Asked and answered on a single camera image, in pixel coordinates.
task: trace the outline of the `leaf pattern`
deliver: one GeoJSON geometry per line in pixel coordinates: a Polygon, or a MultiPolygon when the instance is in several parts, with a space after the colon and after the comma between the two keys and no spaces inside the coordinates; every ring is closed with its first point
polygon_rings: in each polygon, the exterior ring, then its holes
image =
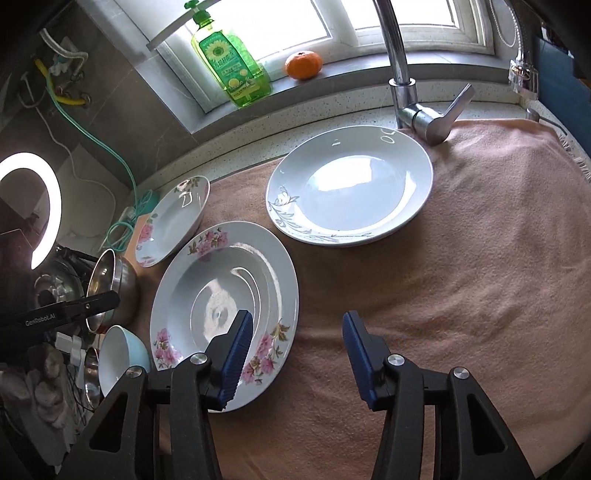
{"type": "Polygon", "coordinates": [[[319,242],[324,241],[338,244],[339,239],[341,238],[366,238],[373,235],[371,232],[362,233],[360,235],[319,235],[313,233],[312,229],[306,229],[299,223],[295,222],[293,220],[294,214],[286,212],[284,209],[284,207],[288,206],[290,203],[295,203],[298,198],[300,197],[297,195],[293,197],[290,196],[285,186],[281,185],[279,187],[279,194],[277,195],[275,201],[267,201],[267,209],[269,210],[269,214],[274,213],[274,215],[271,215],[271,219],[277,224],[277,226],[288,230],[294,236],[306,237],[309,240],[316,240],[319,242]]]}

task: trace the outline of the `green dish soap bottle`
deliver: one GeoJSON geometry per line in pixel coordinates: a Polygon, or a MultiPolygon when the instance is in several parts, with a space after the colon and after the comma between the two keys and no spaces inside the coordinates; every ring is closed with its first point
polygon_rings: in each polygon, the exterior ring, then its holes
{"type": "MultiPolygon", "coordinates": [[[[184,7],[195,8],[198,3],[198,0],[190,0],[184,7]]],[[[267,71],[256,62],[240,38],[232,31],[216,28],[205,10],[197,11],[193,21],[199,29],[191,45],[238,107],[250,105],[272,92],[267,71]]]]}

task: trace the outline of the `ring light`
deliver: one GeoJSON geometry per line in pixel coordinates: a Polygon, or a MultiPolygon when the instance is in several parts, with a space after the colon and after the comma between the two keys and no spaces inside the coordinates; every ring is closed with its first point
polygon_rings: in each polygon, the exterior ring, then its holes
{"type": "Polygon", "coordinates": [[[31,268],[37,268],[53,248],[60,229],[61,193],[56,174],[49,164],[33,153],[15,153],[0,162],[0,181],[14,170],[28,168],[41,177],[49,195],[49,220],[43,238],[31,257],[31,268]]]}

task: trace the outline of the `white plate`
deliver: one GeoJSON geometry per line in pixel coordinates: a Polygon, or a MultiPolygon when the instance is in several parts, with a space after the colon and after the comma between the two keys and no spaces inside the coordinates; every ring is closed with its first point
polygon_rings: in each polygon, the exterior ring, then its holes
{"type": "Polygon", "coordinates": [[[427,152],[408,135],[345,127],[302,143],[267,184],[267,209],[286,235],[313,245],[358,245],[402,227],[433,184],[427,152]]]}
{"type": "Polygon", "coordinates": [[[238,310],[254,321],[251,347],[234,399],[251,402],[270,385],[290,351],[299,306],[296,271],[283,244],[266,228],[227,222],[193,238],[160,282],[150,320],[158,370],[204,352],[226,333],[238,310]]]}
{"type": "Polygon", "coordinates": [[[135,245],[135,260],[152,267],[176,253],[195,235],[209,197],[209,180],[190,177],[162,198],[142,227],[135,245]]]}

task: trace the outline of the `window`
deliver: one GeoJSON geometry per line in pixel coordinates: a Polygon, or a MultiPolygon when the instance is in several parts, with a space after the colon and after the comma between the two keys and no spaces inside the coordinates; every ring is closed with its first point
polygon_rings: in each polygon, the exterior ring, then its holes
{"type": "MultiPolygon", "coordinates": [[[[183,0],[116,0],[152,39],[184,13],[183,0]]],[[[493,54],[483,0],[391,0],[407,51],[457,50],[493,54]]],[[[325,63],[385,51],[372,0],[221,0],[207,9],[231,27],[272,80],[285,75],[286,58],[314,50],[325,63]]],[[[228,101],[190,44],[193,21],[159,46],[207,112],[228,101]]]]}

